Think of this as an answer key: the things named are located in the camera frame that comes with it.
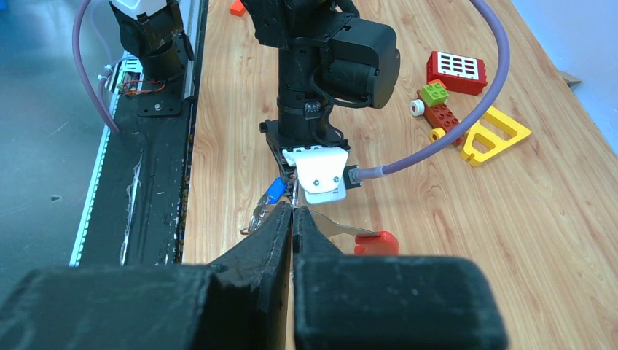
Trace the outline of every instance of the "gray floor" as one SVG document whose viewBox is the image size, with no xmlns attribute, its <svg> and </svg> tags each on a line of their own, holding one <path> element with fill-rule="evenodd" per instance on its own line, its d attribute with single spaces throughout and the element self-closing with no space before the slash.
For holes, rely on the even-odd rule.
<svg viewBox="0 0 618 350">
<path fill-rule="evenodd" d="M 0 304 L 32 268 L 68 265 L 73 249 L 103 130 L 71 51 L 80 2 L 8 0 L 0 12 Z M 107 1 L 90 10 L 81 43 L 95 82 L 122 50 Z"/>
</svg>

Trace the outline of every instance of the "purple tube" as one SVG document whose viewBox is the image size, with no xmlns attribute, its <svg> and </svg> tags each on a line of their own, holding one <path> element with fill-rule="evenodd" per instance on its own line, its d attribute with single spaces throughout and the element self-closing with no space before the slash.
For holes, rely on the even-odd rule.
<svg viewBox="0 0 618 350">
<path fill-rule="evenodd" d="M 88 4 L 90 4 L 90 0 L 84 0 L 82 4 L 79 5 L 77 14 L 75 14 L 75 21 L 73 22 L 73 59 L 75 60 L 75 66 L 77 66 L 79 78 L 82 80 L 82 84 L 84 84 L 84 88 L 88 93 L 88 97 L 90 97 L 90 100 L 95 105 L 95 108 L 101 116 L 101 119 L 103 119 L 103 122 L 112 131 L 112 133 L 119 133 L 120 130 L 112 119 L 112 116 L 109 115 L 109 112 L 107 112 L 107 109 L 103 106 L 103 104 L 99 102 L 92 85 L 90 85 L 90 81 L 88 80 L 88 74 L 86 74 L 86 69 L 84 68 L 84 63 L 82 61 L 82 52 L 79 44 L 79 34 L 82 30 L 82 21 L 84 20 L 84 14 L 86 13 Z"/>
<path fill-rule="evenodd" d="M 472 5 L 477 8 L 481 16 L 487 21 L 489 28 L 493 32 L 498 43 L 498 69 L 496 71 L 496 77 L 494 78 L 491 86 L 489 87 L 485 97 L 482 98 L 478 106 L 476 106 L 468 117 L 462 120 L 451 131 L 446 133 L 443 137 L 430 144 L 429 146 L 421 149 L 415 154 L 396 161 L 387 166 L 377 166 L 369 169 L 359 169 L 357 171 L 351 171 L 351 180 L 353 182 L 361 182 L 367 179 L 377 179 L 386 175 L 395 173 L 397 171 L 409 168 L 410 166 L 419 163 L 432 155 L 438 153 L 449 144 L 452 144 L 460 136 L 464 135 L 491 107 L 493 102 L 496 101 L 504 83 L 506 82 L 506 76 L 509 74 L 509 65 L 511 61 L 511 50 L 509 48 L 509 38 L 506 35 L 506 31 L 502 26 L 502 23 L 493 12 L 493 10 L 483 0 L 470 0 Z"/>
</svg>

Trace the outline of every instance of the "tube connector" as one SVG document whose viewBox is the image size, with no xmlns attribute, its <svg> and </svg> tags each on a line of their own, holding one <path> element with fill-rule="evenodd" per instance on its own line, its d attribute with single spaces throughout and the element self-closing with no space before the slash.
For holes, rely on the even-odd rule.
<svg viewBox="0 0 618 350">
<path fill-rule="evenodd" d="M 386 176 L 383 171 L 384 166 L 377 166 L 371 169 L 351 169 L 349 171 L 350 182 L 360 184 L 364 180 L 378 179 Z"/>
</svg>

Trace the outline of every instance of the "wood grain surface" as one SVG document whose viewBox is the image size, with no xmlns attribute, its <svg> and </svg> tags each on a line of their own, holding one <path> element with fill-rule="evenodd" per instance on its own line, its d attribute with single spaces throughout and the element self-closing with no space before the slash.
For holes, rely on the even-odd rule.
<svg viewBox="0 0 618 350">
<path fill-rule="evenodd" d="M 251 18 L 211 0 L 187 212 L 184 262 L 206 263 L 243 237 L 253 207 L 277 177 L 258 124 L 276 119 L 277 52 L 260 46 Z M 408 104 L 432 50 L 485 60 L 489 28 L 465 0 L 357 1 L 363 18 L 398 35 L 402 68 L 388 106 L 336 108 L 352 146 L 348 164 L 370 167 L 429 144 L 430 125 Z M 532 130 L 479 168 L 449 147 L 339 203 L 333 220 L 398 237 L 402 254 L 468 257 L 488 277 L 512 349 L 618 349 L 618 160 L 509 1 L 503 20 L 512 66 L 494 106 Z M 451 93 L 464 118 L 480 100 Z M 349 251 L 350 240 L 336 240 Z"/>
</svg>

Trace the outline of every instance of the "yellow plastic frame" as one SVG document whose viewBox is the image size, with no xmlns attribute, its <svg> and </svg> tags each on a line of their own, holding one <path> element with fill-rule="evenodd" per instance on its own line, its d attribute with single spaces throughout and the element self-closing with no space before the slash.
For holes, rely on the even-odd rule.
<svg viewBox="0 0 618 350">
<path fill-rule="evenodd" d="M 494 132 L 481 125 L 480 120 L 476 122 L 472 128 L 470 128 L 466 142 L 463 144 L 463 148 L 459 154 L 462 159 L 469 160 L 471 166 L 480 166 L 488 159 L 525 139 L 532 133 L 532 131 L 525 126 L 519 124 L 493 106 L 489 108 L 481 119 L 485 119 L 494 124 L 498 129 L 511 136 L 511 139 L 505 140 L 496 135 Z M 475 139 L 489 150 L 487 152 L 481 152 L 474 148 L 472 142 Z"/>
</svg>

